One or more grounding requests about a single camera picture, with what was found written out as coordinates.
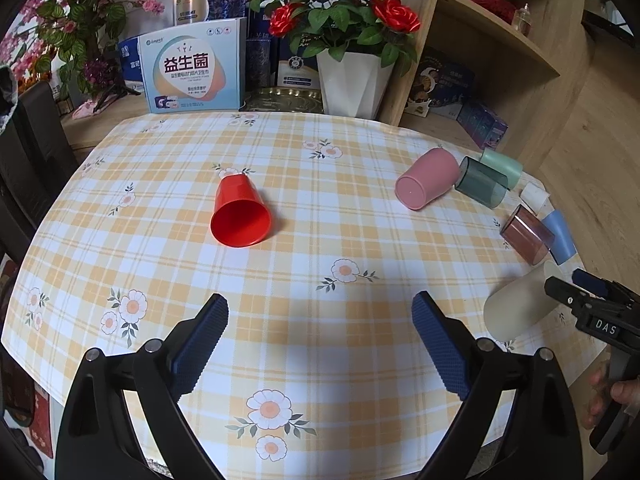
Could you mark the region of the person's right hand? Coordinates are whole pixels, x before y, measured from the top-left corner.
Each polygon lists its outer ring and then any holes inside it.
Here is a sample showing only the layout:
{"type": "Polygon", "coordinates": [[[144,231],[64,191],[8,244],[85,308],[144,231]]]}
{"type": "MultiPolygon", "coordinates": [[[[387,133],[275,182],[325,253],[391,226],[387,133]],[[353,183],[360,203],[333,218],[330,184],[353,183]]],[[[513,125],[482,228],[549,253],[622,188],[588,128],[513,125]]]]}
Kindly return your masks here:
{"type": "Polygon", "coordinates": [[[631,416],[639,413],[639,379],[626,382],[608,380],[608,363],[601,363],[589,377],[593,396],[587,405],[582,426],[590,430],[597,425],[611,401],[619,403],[631,416]]]}

